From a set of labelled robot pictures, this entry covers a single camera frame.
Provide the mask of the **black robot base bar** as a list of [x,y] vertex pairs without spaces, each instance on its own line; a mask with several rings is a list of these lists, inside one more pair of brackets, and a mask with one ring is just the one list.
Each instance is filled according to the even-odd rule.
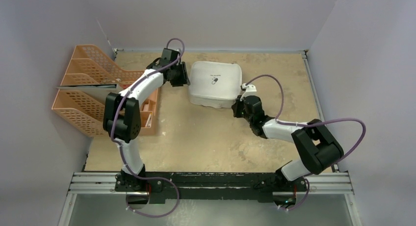
[[142,172],[144,180],[125,172],[115,175],[116,192],[143,192],[150,203],[166,200],[253,200],[294,205],[306,181],[284,180],[272,173]]

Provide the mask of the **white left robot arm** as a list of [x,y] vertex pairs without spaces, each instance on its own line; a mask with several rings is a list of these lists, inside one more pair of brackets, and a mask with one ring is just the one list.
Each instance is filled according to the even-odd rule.
[[150,63],[132,85],[105,98],[103,129],[117,145],[123,167],[116,175],[117,184],[141,191],[146,186],[145,166],[140,158],[137,140],[142,128],[140,107],[156,89],[166,82],[189,85],[182,51],[164,48],[161,57]]

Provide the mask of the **grey medicine kit box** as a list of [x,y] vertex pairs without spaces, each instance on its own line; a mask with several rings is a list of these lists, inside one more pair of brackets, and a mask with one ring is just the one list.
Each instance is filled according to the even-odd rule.
[[242,69],[234,63],[197,61],[191,66],[189,79],[188,98],[191,104],[231,108],[240,94]]

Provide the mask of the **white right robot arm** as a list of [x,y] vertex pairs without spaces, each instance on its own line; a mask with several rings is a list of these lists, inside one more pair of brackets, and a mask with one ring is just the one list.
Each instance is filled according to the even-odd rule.
[[344,156],[339,142],[326,126],[319,125],[319,119],[293,126],[288,122],[278,122],[265,114],[257,96],[238,96],[232,110],[235,118],[244,118],[248,122],[256,136],[295,145],[299,159],[288,162],[275,172],[275,183],[281,190],[289,189],[301,177],[320,174]]

